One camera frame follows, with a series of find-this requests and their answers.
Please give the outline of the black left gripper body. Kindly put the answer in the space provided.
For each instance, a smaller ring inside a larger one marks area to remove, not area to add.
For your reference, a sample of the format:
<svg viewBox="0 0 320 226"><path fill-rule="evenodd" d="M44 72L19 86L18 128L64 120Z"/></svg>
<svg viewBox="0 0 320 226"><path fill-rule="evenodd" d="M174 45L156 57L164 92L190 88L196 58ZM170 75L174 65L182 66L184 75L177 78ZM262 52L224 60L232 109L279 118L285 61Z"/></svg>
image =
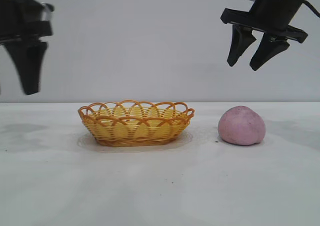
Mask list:
<svg viewBox="0 0 320 226"><path fill-rule="evenodd" d="M0 43L34 41L53 35L54 6L36 0L0 0Z"/></svg>

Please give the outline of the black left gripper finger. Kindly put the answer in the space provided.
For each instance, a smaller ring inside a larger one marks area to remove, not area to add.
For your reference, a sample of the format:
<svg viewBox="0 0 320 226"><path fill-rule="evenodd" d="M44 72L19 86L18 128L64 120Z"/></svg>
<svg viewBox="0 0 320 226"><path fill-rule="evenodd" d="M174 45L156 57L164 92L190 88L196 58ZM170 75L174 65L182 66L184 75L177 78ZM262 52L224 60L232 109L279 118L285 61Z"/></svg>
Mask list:
<svg viewBox="0 0 320 226"><path fill-rule="evenodd" d="M45 41L16 41L5 43L17 70L19 81L25 95L40 91L41 67L48 48Z"/></svg>

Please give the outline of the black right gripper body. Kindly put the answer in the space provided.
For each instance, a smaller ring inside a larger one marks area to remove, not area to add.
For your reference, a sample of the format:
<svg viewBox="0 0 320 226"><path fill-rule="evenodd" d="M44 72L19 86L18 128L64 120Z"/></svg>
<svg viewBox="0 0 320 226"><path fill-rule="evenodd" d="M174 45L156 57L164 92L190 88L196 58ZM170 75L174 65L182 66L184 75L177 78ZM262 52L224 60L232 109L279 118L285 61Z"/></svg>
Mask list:
<svg viewBox="0 0 320 226"><path fill-rule="evenodd" d="M239 25L303 43L308 34L290 26L290 22L304 1L253 0L249 11L225 8L220 19L225 24Z"/></svg>

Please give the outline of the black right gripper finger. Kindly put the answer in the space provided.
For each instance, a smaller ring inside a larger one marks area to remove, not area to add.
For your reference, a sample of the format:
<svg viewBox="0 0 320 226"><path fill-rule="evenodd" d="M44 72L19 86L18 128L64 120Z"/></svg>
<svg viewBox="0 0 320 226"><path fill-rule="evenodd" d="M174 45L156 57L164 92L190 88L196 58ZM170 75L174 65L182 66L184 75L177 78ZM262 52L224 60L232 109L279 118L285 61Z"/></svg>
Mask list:
<svg viewBox="0 0 320 226"><path fill-rule="evenodd" d="M250 60L250 67L257 71L268 60L286 51L289 46L290 44L286 37L264 33L258 49Z"/></svg>
<svg viewBox="0 0 320 226"><path fill-rule="evenodd" d="M247 48L256 41L253 30L241 25L232 25L232 39L227 63L233 67L238 59L243 55Z"/></svg>

